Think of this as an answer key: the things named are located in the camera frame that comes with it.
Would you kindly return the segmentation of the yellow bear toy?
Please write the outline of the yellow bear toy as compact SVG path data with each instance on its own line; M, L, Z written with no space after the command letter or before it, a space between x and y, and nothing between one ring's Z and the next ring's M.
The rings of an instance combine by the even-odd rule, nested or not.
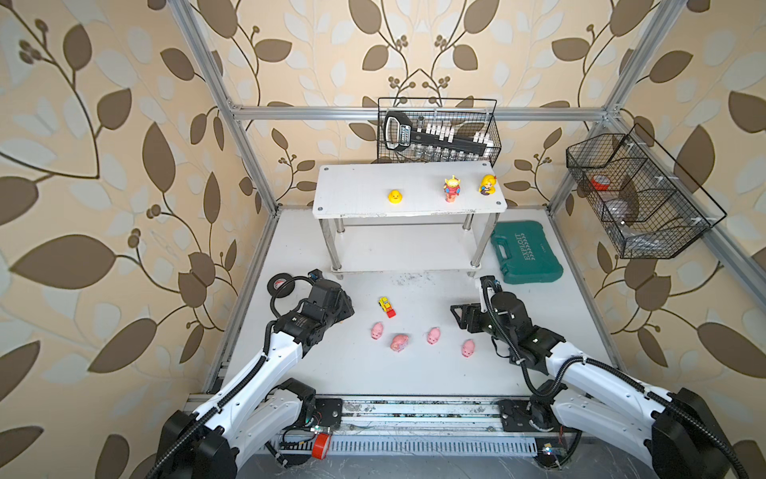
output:
M480 183L480 194L482 196L490 196L496 193L497 177L494 175L486 175Z

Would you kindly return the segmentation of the yellow rubber duck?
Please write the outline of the yellow rubber duck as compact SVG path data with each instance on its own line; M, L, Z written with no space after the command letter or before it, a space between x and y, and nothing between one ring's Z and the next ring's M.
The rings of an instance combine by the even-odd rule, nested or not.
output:
M403 201L403 196L398 190L392 190L388 195L388 201L392 205L398 205Z

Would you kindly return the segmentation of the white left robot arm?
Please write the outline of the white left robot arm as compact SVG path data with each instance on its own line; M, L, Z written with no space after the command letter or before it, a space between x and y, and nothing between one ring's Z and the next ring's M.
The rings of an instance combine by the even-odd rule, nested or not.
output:
M287 373L354 309L339 283L323 277L304 282L308 296L274 315L261 352L193 412L179 410L166 421L148 477L233 478L261 449L289 465L273 444L277 435L295 430L327 435L335 427L331 414L321 411L315 389Z

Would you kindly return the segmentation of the large pink pig toy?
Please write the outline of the large pink pig toy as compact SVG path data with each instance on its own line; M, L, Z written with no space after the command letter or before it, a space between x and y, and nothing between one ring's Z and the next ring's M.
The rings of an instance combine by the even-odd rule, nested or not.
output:
M403 351L409 345L409 335L396 335L392 341L390 348L395 352Z

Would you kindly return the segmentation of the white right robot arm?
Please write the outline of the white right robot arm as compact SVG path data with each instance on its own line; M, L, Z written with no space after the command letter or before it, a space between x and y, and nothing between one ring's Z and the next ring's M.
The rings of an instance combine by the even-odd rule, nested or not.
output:
M659 478L747 477L731 442L704 399L640 381L585 354L562 335L532 323L508 291L483 287L478 303L453 305L460 329L504 343L505 359L547 381L528 387L530 423L576 429L640 459Z

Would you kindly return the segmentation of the yellow red toy car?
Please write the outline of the yellow red toy car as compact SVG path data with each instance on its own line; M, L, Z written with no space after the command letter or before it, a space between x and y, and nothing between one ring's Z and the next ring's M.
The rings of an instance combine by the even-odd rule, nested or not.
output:
M396 311L395 309L393 309L393 305L389 301L388 297L381 297L378 300L378 303L381 309L386 313L387 317L389 317L389 319L393 319L393 317L396 317Z

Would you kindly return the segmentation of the alien figure toy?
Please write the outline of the alien figure toy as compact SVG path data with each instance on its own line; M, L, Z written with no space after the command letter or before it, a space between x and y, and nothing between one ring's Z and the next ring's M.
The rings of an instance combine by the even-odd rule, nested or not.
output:
M445 200L447 203L454 203L461 193L461 181L452 176L450 179L446 179L444 183Z

